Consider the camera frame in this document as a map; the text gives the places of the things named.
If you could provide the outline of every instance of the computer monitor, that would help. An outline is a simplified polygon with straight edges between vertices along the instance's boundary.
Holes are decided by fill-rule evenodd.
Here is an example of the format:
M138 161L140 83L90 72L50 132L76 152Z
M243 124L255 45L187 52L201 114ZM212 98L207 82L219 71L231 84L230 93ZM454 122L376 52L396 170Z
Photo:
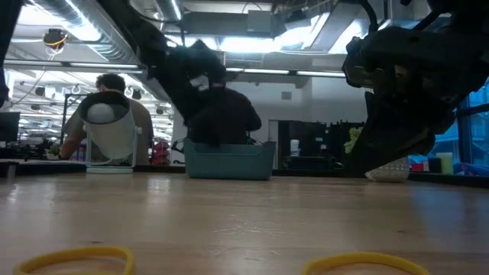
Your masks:
M0 141L17 141L20 112L0 112Z

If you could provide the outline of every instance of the blue window panel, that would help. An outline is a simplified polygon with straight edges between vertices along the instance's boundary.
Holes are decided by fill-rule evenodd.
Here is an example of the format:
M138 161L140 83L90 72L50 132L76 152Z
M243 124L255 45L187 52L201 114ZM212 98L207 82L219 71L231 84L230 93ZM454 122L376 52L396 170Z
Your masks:
M429 157L436 157L436 153L452 153L453 163L460 162L460 153L458 150L458 124L457 121L444 134L437 134L435 146L427 156L411 155L411 163L422 163Z
M475 107L486 103L489 103L489 78L477 92L471 92L468 96L468 105L470 107Z
M489 112L471 115L472 164L489 166Z

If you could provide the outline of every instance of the yellow rubber band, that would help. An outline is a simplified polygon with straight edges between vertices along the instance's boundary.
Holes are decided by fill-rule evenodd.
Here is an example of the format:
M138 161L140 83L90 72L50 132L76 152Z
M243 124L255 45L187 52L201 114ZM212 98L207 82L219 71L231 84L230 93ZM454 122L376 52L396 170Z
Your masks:
M428 270L425 270L421 266L411 263L408 260L372 252L357 252L334 257L320 258L309 262L303 269L302 275L313 275L314 273L324 272L335 267L349 264L383 264L406 271L412 275L429 275Z
M42 267L65 263L72 260L84 260L87 257L116 257L125 260L126 265L122 275L134 274L134 256L124 247L81 247L34 257L20 263L14 268L14 275L28 275ZM106 272L71 273L65 275L112 275Z

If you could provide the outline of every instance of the person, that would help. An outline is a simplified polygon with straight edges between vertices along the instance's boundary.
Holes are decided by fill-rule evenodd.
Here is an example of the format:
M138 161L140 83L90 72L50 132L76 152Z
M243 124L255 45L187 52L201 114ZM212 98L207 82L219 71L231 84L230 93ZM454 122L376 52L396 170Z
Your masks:
M99 92L116 91L124 93L125 81L121 76L113 73L103 74L97 77L96 88ZM134 122L136 126L142 128L142 134L138 138L136 165L149 165L148 150L151 148L154 134L150 112L141 103L133 99L128 100L134 116ZM60 158L62 159L70 158L78 150L82 140L86 138L86 132L83 130L83 120L79 115L79 108L66 123L65 132L68 135L61 146ZM95 146L92 146L92 158L102 159L101 152Z
M213 147L247 144L247 133L261 128L260 117L245 95L218 85L201 92L204 107L188 121L188 138Z

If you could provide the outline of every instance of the ceiling pipe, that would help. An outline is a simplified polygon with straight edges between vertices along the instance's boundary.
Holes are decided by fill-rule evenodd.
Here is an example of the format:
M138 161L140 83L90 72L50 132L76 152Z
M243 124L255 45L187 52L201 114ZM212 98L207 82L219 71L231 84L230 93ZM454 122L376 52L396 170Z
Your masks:
M28 0L42 12L60 20L71 35L86 43L110 63L141 64L122 36L114 21L96 0ZM156 99L168 101L168 95L155 81L148 81L146 74L134 75L152 91Z

